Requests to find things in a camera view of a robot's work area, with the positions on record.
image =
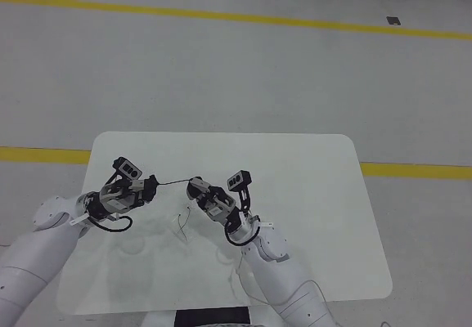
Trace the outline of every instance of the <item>concrete floor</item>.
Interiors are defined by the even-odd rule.
[[[472,33],[472,1],[128,3]],[[472,165],[472,42],[0,4],[0,146],[90,149],[107,130],[342,133],[361,161]],[[85,169],[0,163],[0,240]],[[393,292],[331,303],[338,321],[472,325],[472,181],[366,186]],[[142,320],[66,316],[56,287],[18,326]]]

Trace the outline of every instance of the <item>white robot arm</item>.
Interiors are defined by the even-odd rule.
[[[239,171],[228,179],[228,189],[237,191],[241,209],[221,187],[211,186],[201,177],[187,187],[189,199],[215,222],[224,226],[230,244],[239,246],[265,298],[281,318],[294,327],[335,327],[316,284],[303,267],[289,255],[286,238],[270,222],[261,222],[250,212],[249,172]]]
[[[114,161],[115,174],[100,192],[72,199],[53,197],[34,216],[35,231],[20,236],[0,258],[0,327],[11,327],[26,307],[61,271],[79,237],[97,226],[106,231],[125,231],[132,225],[127,216],[115,213],[149,203],[159,185],[155,176],[138,180],[141,171],[125,158]],[[129,221],[127,227],[112,230],[104,220]]]

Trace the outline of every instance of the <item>yellow floor line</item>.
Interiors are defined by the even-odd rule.
[[[88,164],[89,150],[11,148],[0,146],[0,161],[49,164]]]
[[[89,150],[32,149],[0,146],[0,161],[88,164]],[[363,176],[472,180],[472,167],[410,163],[361,163]]]
[[[189,17],[200,18],[204,20],[229,20],[255,24],[286,25],[310,29],[337,29],[341,31],[357,33],[396,34],[422,38],[448,38],[472,41],[472,34],[447,31],[441,32],[425,29],[405,29],[398,26],[370,26],[340,23],[337,21],[299,20],[285,17],[245,15],[228,12],[194,11],[175,8],[157,8],[144,6],[142,7],[124,4],[85,2],[75,0],[0,0],[0,2],[97,11],[127,12],[143,15]]]

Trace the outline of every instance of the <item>white tabletop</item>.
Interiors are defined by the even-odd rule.
[[[126,157],[160,182],[202,176],[226,189],[250,171],[251,210],[274,222],[329,301],[384,298],[392,279],[356,151],[342,135],[106,132],[92,148],[83,192],[99,190]],[[92,228],[65,265],[57,295],[68,314],[248,306],[235,274],[240,252],[186,195],[186,183],[160,186],[128,215],[133,228]],[[187,241],[172,220],[187,215]],[[111,222],[119,228],[123,222]],[[245,287],[263,297],[248,267]]]

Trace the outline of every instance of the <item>black cable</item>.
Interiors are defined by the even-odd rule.
[[[261,226],[258,226],[258,229],[255,231],[255,234],[252,235],[247,241],[243,243],[236,243],[233,240],[230,239],[230,236],[228,235],[228,222],[225,224],[225,237],[227,238],[228,243],[235,245],[235,246],[245,246],[255,240],[256,237],[258,237],[259,231],[261,231]]]
[[[186,242],[188,242],[188,239],[187,239],[187,235],[186,235],[185,232],[183,231],[183,228],[184,228],[185,225],[187,224],[188,218],[190,218],[190,212],[191,212],[190,207],[187,207],[187,209],[188,209],[188,216],[187,216],[187,219],[186,219],[185,223],[183,224],[183,226],[181,226],[181,222],[179,222],[179,219],[181,218],[181,214],[179,213],[179,216],[178,216],[179,229],[180,229],[181,232],[183,233],[183,236],[185,236],[185,241],[186,241]]]
[[[176,183],[183,183],[184,181],[191,181],[191,178],[188,179],[182,179],[181,181],[171,181],[169,183],[158,183],[159,185],[170,185],[170,184],[176,184]]]
[[[101,230],[104,230],[104,231],[109,231],[110,233],[120,233],[122,231],[126,231],[128,228],[132,227],[132,224],[133,224],[133,220],[131,217],[129,216],[121,216],[119,217],[118,220],[121,220],[121,219],[127,219],[128,220],[128,225],[125,227],[125,228],[119,228],[117,230],[114,230],[114,229],[111,229],[111,228],[108,228],[108,227],[104,227],[103,225],[100,225],[99,222],[97,222],[96,219],[94,219],[93,217],[91,216],[88,216],[87,218],[95,227],[101,229]]]

